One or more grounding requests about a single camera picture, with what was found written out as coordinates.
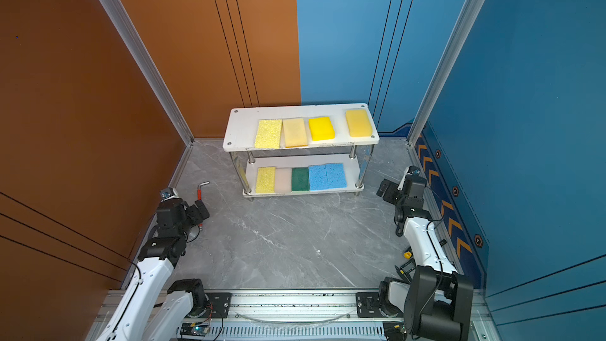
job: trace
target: black cable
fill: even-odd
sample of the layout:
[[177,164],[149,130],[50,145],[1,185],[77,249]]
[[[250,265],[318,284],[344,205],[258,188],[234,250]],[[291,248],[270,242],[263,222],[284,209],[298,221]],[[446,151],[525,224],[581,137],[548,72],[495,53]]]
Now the black cable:
[[[400,43],[398,44],[398,51],[396,51],[396,58],[393,61],[393,67],[391,68],[391,75],[389,76],[389,81],[387,82],[387,88],[385,89],[385,96],[383,97],[383,105],[381,106],[381,112],[379,113],[379,120],[377,121],[377,124],[379,124],[379,122],[381,122],[381,116],[383,115],[383,108],[385,107],[385,101],[387,100],[387,94],[389,92],[389,86],[391,85],[391,78],[393,77],[393,71],[396,69],[396,63],[398,62],[398,55],[400,54],[400,46],[402,46],[402,39],[404,38],[404,32],[406,31],[406,24],[408,24],[408,17],[410,16],[410,10],[413,8],[413,1],[414,0],[410,0],[410,5],[408,6],[408,14],[406,15],[406,21],[404,22],[404,29],[402,30],[402,35],[400,36]],[[373,112],[373,117],[375,116],[376,113],[376,107],[379,104],[379,95],[377,95],[377,103],[375,103],[375,111]]]
[[[142,279],[143,274],[141,274],[141,269],[139,269],[139,266],[137,266],[137,264],[133,261],[130,261],[134,267],[137,269],[137,271],[139,272],[139,280]],[[134,278],[134,271],[133,271],[133,276],[130,278],[130,281],[132,282]],[[122,311],[122,314],[120,315],[120,318],[118,319],[116,326],[114,326],[114,329],[111,331],[112,333],[114,333],[117,330],[117,326],[120,324],[120,321],[122,321],[122,318],[124,317],[124,314],[126,313],[126,310],[128,309],[128,306],[130,305],[131,300],[134,298],[134,295],[137,293],[137,289],[139,288],[140,283],[137,281],[137,285],[134,287],[134,291],[133,294],[130,296],[130,299],[128,300],[128,303],[126,303],[126,307],[124,307],[124,311]]]
[[30,225],[27,225],[27,224],[25,224],[25,223],[22,223],[22,222],[20,222],[19,220],[15,219],[15,218],[12,218],[11,216],[4,215],[4,214],[3,214],[3,213],[1,213],[1,212],[0,212],[0,216],[4,216],[4,217],[8,218],[9,220],[12,220],[12,221],[16,222],[17,224],[21,224],[21,225],[23,225],[23,226],[26,226],[27,228],[30,228],[30,229],[31,229],[31,230],[33,230],[33,231],[36,231],[36,232],[38,232],[38,233],[42,233],[43,235],[45,235],[45,236],[47,236],[47,237],[50,237],[51,239],[54,239],[55,241],[61,242],[61,243],[62,243],[62,244],[64,244],[64,245],[67,245],[67,246],[69,246],[69,247],[71,247],[71,248],[74,248],[74,249],[76,249],[76,250],[78,250],[78,251],[81,251],[82,253],[88,254],[88,255],[90,255],[90,256],[91,256],[91,257],[93,257],[93,258],[97,258],[98,260],[101,260],[101,261],[103,261],[103,262],[109,263],[111,266],[115,266],[115,267],[117,267],[118,269],[122,269],[122,270],[128,271],[128,270],[126,270],[125,268],[123,268],[123,267],[121,267],[121,266],[118,266],[118,265],[116,265],[116,264],[114,264],[114,263],[112,263],[112,262],[110,262],[110,261],[107,261],[107,260],[104,260],[103,258],[97,257],[95,254],[89,253],[89,252],[87,252],[86,250],[82,250],[82,249],[80,249],[80,248],[79,248],[79,247],[77,247],[77,246],[73,246],[73,245],[72,245],[72,244],[70,244],[70,243],[67,243],[67,242],[65,242],[65,241],[63,241],[63,240],[60,240],[60,239],[58,239],[58,238],[56,238],[56,237],[53,237],[53,236],[49,235],[48,233],[42,232],[41,230],[34,228],[33,226],[30,226]]
[[370,85],[370,94],[368,95],[368,105],[370,106],[370,99],[373,97],[373,87],[375,86],[375,78],[377,76],[377,69],[379,67],[379,59],[381,57],[381,49],[383,48],[383,39],[385,38],[385,30],[387,29],[387,20],[389,19],[389,11],[391,9],[391,2],[389,0],[389,6],[387,7],[387,16],[385,16],[385,25],[383,26],[383,35],[381,36],[381,44],[379,45],[379,55],[377,56],[377,63],[375,64],[375,73],[373,74],[373,83]]
[[219,16],[219,23],[221,24],[221,29],[223,30],[223,37],[225,38],[225,45],[227,46],[227,52],[229,54],[229,59],[231,61],[231,67],[233,68],[233,75],[236,77],[236,84],[238,85],[238,92],[240,93],[240,99],[242,99],[242,106],[244,105],[244,96],[242,95],[242,89],[240,88],[240,81],[238,80],[238,74],[236,74],[236,66],[233,64],[233,58],[231,58],[231,50],[229,49],[229,43],[227,42],[227,35],[225,34],[225,28],[223,27],[223,20],[221,19],[221,13],[219,12],[219,5],[217,4],[217,0],[215,0],[215,7],[217,8],[217,15]]
[[215,337],[213,341],[217,341],[217,338],[219,338],[221,332],[223,332],[223,316],[221,317],[221,329],[219,330],[219,332],[217,333],[217,337]]
[[26,244],[24,244],[24,243],[22,243],[22,242],[19,242],[19,241],[17,241],[17,240],[14,240],[14,239],[9,239],[8,237],[3,236],[3,235],[1,235],[1,234],[0,234],[0,239],[5,239],[6,241],[11,241],[11,242],[14,242],[14,243],[15,243],[15,244],[17,244],[17,245],[25,246],[25,247],[26,247],[26,248],[28,248],[28,249],[35,250],[35,251],[40,252],[40,253],[42,253],[42,254],[44,254],[44,255],[48,255],[49,257],[56,258],[56,259],[58,259],[59,261],[67,262],[67,263],[69,263],[70,265],[73,265],[73,266],[79,267],[80,269],[85,269],[85,270],[87,270],[87,271],[94,272],[95,274],[98,274],[98,275],[100,275],[100,276],[102,276],[102,277],[110,278],[110,279],[112,279],[112,280],[115,280],[116,282],[120,282],[120,280],[118,280],[118,279],[116,279],[116,278],[112,278],[112,277],[110,277],[110,276],[108,276],[108,275],[102,274],[102,273],[97,272],[97,271],[95,271],[95,270],[93,270],[93,269],[89,269],[89,268],[86,268],[86,267],[84,267],[84,266],[82,266],[82,265],[79,265],[79,264],[77,264],[77,263],[73,263],[73,262],[68,261],[68,260],[66,260],[66,259],[63,259],[63,258],[61,258],[61,257],[57,257],[56,255],[53,255],[53,254],[50,254],[50,253],[46,253],[45,251],[42,251],[42,250],[40,250],[40,249],[36,249],[36,248],[35,248],[35,247],[33,247],[33,246],[26,245]]
[[253,64],[250,61],[250,53],[248,51],[248,44],[246,42],[246,33],[244,33],[244,24],[242,22],[242,14],[240,13],[240,4],[238,4],[238,0],[236,0],[236,7],[238,8],[238,17],[240,18],[240,26],[242,27],[242,36],[244,37],[244,46],[246,48],[246,54],[248,56],[248,65],[250,66],[250,75],[252,75],[252,77],[253,77],[254,94],[255,94],[255,96],[257,96],[257,105],[260,107],[261,102],[259,101],[259,94],[257,93],[257,84],[254,81]]
[[53,219],[53,218],[52,218],[52,217],[50,217],[50,216],[46,216],[46,215],[45,215],[45,214],[43,214],[42,212],[40,212],[40,211],[38,211],[38,210],[36,210],[36,209],[33,209],[32,207],[28,206],[27,204],[25,204],[25,203],[23,203],[23,202],[21,202],[21,201],[18,201],[18,200],[17,200],[17,199],[15,199],[14,197],[8,196],[7,194],[2,193],[2,192],[0,192],[0,195],[5,196],[6,198],[8,198],[8,199],[10,199],[10,200],[14,201],[15,203],[19,203],[20,205],[22,205],[22,206],[26,207],[27,209],[31,209],[32,211],[34,211],[35,213],[39,214],[40,216],[43,216],[43,217],[45,217],[45,218],[49,219],[50,221],[52,221],[52,222],[54,222],[54,223],[56,223],[56,224],[61,225],[62,227],[66,228],[66,229],[69,229],[70,231],[74,232],[75,234],[77,234],[77,235],[79,235],[79,236],[82,236],[82,237],[84,237],[85,239],[87,239],[87,240],[89,240],[89,241],[94,242],[95,244],[97,244],[97,245],[101,246],[102,248],[105,248],[105,249],[107,249],[107,250],[111,251],[112,253],[116,253],[116,254],[117,254],[117,255],[119,255],[120,257],[123,257],[123,258],[129,259],[129,258],[126,256],[126,255],[122,255],[122,254],[118,253],[117,251],[115,251],[115,250],[112,250],[112,249],[108,248],[107,246],[103,245],[102,243],[99,243],[99,242],[95,241],[94,239],[91,239],[90,237],[87,237],[87,236],[83,235],[82,233],[80,233],[80,232],[78,232],[78,231],[76,231],[76,230],[73,230],[73,229],[72,229],[72,228],[70,228],[69,226],[67,226],[67,225],[65,225],[65,224],[62,224],[62,223],[60,223],[60,222],[56,221],[55,219]]
[[488,298],[489,298],[489,297],[491,297],[491,296],[495,296],[495,295],[498,295],[498,294],[502,294],[503,292],[506,292],[506,291],[509,291],[509,290],[513,290],[514,288],[518,288],[518,287],[524,286],[525,284],[531,284],[531,283],[533,283],[533,282],[536,282],[537,280],[541,280],[541,279],[543,279],[543,278],[547,278],[547,277],[553,276],[553,275],[555,275],[555,274],[559,274],[560,272],[564,272],[564,271],[566,271],[566,270],[570,270],[570,269],[572,269],[572,268],[579,267],[580,265],[585,265],[586,263],[593,262],[593,261],[595,261],[595,260],[598,260],[598,259],[600,259],[600,258],[604,258],[604,257],[606,257],[606,254],[598,255],[597,257],[594,257],[594,258],[592,258],[592,259],[588,259],[587,261],[583,261],[583,262],[577,263],[576,265],[568,266],[567,268],[564,268],[564,269],[561,269],[561,270],[558,270],[558,271],[554,271],[554,272],[552,272],[552,273],[550,273],[550,274],[544,275],[544,276],[542,276],[542,277],[535,278],[535,279],[533,279],[533,280],[529,280],[529,281],[527,281],[527,282],[524,282],[523,284],[518,284],[517,286],[513,286],[513,287],[510,287],[510,288],[507,288],[506,290],[499,291],[499,292],[496,292],[496,293],[494,293],[494,294],[490,294],[490,295],[488,295],[486,298],[488,299]]
[[375,109],[373,110],[373,116],[377,110],[377,105],[379,104],[379,97],[381,97],[381,87],[383,86],[383,79],[385,79],[385,72],[387,70],[387,64],[389,63],[389,56],[391,55],[391,45],[393,44],[393,37],[396,34],[396,28],[398,28],[398,19],[400,19],[400,11],[402,11],[402,3],[404,0],[400,0],[400,6],[398,7],[398,14],[396,15],[396,23],[393,26],[393,32],[391,33],[391,40],[389,42],[389,48],[387,49],[387,58],[385,59],[385,66],[383,67],[383,75],[381,76],[381,82],[379,83],[379,92],[377,93],[377,100],[375,102]]

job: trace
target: yellow sponge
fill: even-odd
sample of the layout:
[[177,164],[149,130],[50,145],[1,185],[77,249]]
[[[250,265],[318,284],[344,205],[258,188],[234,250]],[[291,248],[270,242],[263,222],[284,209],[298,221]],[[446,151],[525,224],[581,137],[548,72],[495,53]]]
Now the yellow sponge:
[[284,142],[287,148],[307,146],[305,121],[302,117],[286,118],[282,120],[282,124],[284,125]]
[[254,147],[257,149],[279,149],[282,120],[259,120]]
[[257,170],[257,184],[254,191],[257,194],[273,194],[274,182],[276,180],[276,167],[259,168]]
[[335,138],[335,130],[330,123],[329,117],[319,117],[309,119],[309,130],[312,133],[312,140],[322,141]]
[[373,127],[370,125],[366,110],[349,110],[345,112],[349,135],[352,137],[370,137]]

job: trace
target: aluminum rail base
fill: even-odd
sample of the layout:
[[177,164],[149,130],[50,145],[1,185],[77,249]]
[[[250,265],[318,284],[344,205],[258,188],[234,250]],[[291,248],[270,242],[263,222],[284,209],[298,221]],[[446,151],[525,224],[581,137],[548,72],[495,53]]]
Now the aluminum rail base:
[[[376,289],[312,289],[312,290],[207,290],[231,292],[229,315],[223,322],[212,319],[209,333],[183,336],[187,340],[249,341],[249,340],[386,340],[383,322],[399,322],[397,317],[360,318],[356,293],[377,292]],[[105,298],[87,340],[95,340],[111,318],[123,291],[110,291]],[[162,303],[166,292],[156,303]],[[436,294],[436,299],[446,300]],[[151,316],[159,308],[154,308]],[[196,319],[184,319],[191,323]],[[495,323],[484,298],[474,292],[469,340],[500,341]]]

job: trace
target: metal shelf leg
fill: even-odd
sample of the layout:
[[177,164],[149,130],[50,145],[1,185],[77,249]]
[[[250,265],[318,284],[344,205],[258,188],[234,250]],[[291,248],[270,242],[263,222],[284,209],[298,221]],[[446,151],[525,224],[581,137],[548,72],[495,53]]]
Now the metal shelf leg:
[[247,153],[248,153],[248,163],[250,163],[250,164],[252,165],[252,164],[253,164],[253,163],[255,163],[255,161],[256,161],[256,160],[254,159],[253,152],[251,152],[250,150],[248,150],[248,151],[247,151]]
[[364,158],[362,159],[362,164],[360,165],[360,175],[358,176],[358,181],[356,182],[356,188],[362,188],[364,180],[364,174],[366,174],[366,170],[368,168],[368,163],[370,162],[370,158],[373,156],[373,151],[375,150],[374,145],[370,145],[367,149],[367,152],[364,154]]
[[246,179],[246,171],[244,168],[238,163],[238,153],[237,152],[229,152],[231,157],[231,163],[233,163],[234,169],[236,169],[236,174],[238,178],[240,178],[240,183],[242,184],[242,188],[244,188],[244,193],[246,195],[250,194],[252,190],[248,185],[248,180]]

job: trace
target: black mounting plate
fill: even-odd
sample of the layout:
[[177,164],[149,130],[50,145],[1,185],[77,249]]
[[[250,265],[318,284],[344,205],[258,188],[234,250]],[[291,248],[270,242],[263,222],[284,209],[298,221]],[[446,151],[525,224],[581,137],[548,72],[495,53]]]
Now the black mounting plate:
[[[206,292],[206,296],[213,304],[213,319],[227,318],[227,314],[229,313],[229,306],[231,304],[231,292]],[[208,309],[205,309],[197,317],[193,317],[193,322],[199,322],[200,319],[204,320],[208,318],[210,315],[210,304],[208,305]]]
[[[367,319],[370,317],[385,317],[379,308],[379,293],[378,292],[357,292],[356,306],[358,307],[358,317]],[[402,317],[403,313],[398,312],[395,317]]]

